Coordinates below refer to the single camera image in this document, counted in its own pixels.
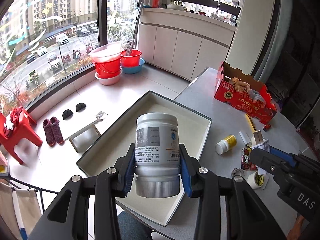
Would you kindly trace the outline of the white tape roll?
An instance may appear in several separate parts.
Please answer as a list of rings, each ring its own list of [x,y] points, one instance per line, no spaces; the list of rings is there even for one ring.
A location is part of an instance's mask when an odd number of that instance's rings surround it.
[[[253,190],[261,188],[264,185],[264,182],[265,182],[264,175],[258,174],[257,171],[250,174],[247,178],[247,183]]]

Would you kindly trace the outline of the red patterned card box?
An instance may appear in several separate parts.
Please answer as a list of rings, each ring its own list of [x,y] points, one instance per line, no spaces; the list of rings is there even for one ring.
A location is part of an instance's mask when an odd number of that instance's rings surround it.
[[[257,167],[250,161],[250,151],[243,148],[241,152],[241,168],[246,171],[256,171]]]

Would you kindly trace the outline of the yellow utility knife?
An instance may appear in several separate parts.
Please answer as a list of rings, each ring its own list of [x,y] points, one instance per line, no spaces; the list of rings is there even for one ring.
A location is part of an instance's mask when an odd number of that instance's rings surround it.
[[[256,132],[257,129],[256,129],[251,117],[248,114],[245,114],[245,118],[246,118],[246,120],[247,120],[247,122],[249,124],[249,127],[250,127],[252,133]]]

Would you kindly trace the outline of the small yellow cap bottle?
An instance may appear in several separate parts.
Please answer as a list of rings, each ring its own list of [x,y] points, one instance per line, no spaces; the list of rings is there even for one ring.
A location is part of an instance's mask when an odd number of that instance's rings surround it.
[[[234,135],[229,135],[225,137],[224,139],[220,140],[218,143],[215,145],[215,152],[218,155],[222,155],[232,148],[234,148],[237,144],[236,137]]]

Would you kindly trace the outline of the white supplement jar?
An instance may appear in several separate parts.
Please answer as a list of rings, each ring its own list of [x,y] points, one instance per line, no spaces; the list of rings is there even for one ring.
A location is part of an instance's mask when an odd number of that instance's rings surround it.
[[[135,143],[136,194],[173,197],[180,192],[178,121],[166,113],[138,117]]]

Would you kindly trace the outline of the metal hose clamp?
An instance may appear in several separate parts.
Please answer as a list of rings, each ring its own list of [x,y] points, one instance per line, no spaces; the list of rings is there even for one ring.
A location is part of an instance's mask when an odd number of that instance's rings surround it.
[[[241,176],[242,178],[244,178],[245,177],[245,173],[244,173],[243,169],[235,167],[231,172],[231,176],[232,177]]]

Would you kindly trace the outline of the folding chair fabric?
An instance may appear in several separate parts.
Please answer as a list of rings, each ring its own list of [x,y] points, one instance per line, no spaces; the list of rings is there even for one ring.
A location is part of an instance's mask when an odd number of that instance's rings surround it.
[[[1,183],[1,239],[28,239],[41,215],[35,190]]]

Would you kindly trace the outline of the red cardboard fruit box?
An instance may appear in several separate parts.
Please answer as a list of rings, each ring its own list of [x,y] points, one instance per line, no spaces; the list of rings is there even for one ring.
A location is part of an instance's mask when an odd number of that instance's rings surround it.
[[[245,112],[265,125],[277,113],[266,85],[226,62],[221,62],[217,72],[214,98]]]

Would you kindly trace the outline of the grey shallow tray box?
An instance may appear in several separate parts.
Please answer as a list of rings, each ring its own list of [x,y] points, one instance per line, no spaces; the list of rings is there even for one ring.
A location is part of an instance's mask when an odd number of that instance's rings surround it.
[[[212,120],[152,91],[122,114],[81,156],[77,166],[88,177],[113,167],[135,145],[137,169],[130,192],[116,202],[166,226],[184,195],[179,145],[200,159]]]

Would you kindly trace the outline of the left purple slipper boot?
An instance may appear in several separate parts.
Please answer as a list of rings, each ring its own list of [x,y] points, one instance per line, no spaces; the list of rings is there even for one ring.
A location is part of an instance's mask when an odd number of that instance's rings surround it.
[[[53,131],[51,128],[51,122],[49,121],[49,119],[45,119],[43,122],[43,129],[44,129],[44,133],[46,136],[46,142],[49,146],[53,146],[55,144],[55,138],[53,135]]]

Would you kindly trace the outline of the black shoe insert left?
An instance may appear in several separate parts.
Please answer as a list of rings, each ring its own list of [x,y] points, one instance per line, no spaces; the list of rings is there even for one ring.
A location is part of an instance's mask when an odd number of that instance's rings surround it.
[[[71,118],[73,115],[73,112],[70,109],[64,110],[62,114],[63,120],[66,120],[68,118]]]

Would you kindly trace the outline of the black shoe insert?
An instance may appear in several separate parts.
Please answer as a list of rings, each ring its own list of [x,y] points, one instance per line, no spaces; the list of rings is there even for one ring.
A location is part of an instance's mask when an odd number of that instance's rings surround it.
[[[76,105],[75,110],[76,112],[80,112],[80,111],[83,111],[86,107],[87,107],[86,104],[81,102]]]
[[[71,118],[73,115],[73,112],[70,109],[64,110],[62,114],[63,120],[66,120],[68,118]]]

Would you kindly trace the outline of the red plastic stool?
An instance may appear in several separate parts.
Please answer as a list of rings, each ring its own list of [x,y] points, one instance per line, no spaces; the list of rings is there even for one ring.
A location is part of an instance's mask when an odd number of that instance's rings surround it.
[[[7,117],[1,113],[1,145],[20,165],[23,165],[24,162],[17,155],[14,147],[22,139],[27,139],[38,147],[42,145],[41,138],[32,128],[32,125],[37,125],[37,122],[23,107],[14,108]],[[5,130],[5,124],[9,119],[13,123],[13,129]]]

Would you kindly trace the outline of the white basin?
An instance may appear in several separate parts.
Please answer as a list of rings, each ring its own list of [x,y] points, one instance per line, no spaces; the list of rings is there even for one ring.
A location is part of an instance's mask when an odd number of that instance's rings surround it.
[[[121,77],[122,70],[120,70],[119,74],[115,77],[110,77],[110,78],[101,78],[99,77],[98,73],[95,73],[95,78],[104,86],[110,86],[116,84]]]

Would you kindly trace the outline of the red basin with brush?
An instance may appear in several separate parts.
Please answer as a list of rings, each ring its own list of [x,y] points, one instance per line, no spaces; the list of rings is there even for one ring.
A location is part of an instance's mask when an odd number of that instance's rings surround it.
[[[136,67],[139,65],[140,56],[142,52],[133,49],[134,40],[127,41],[126,49],[121,52],[121,66],[122,67]]]

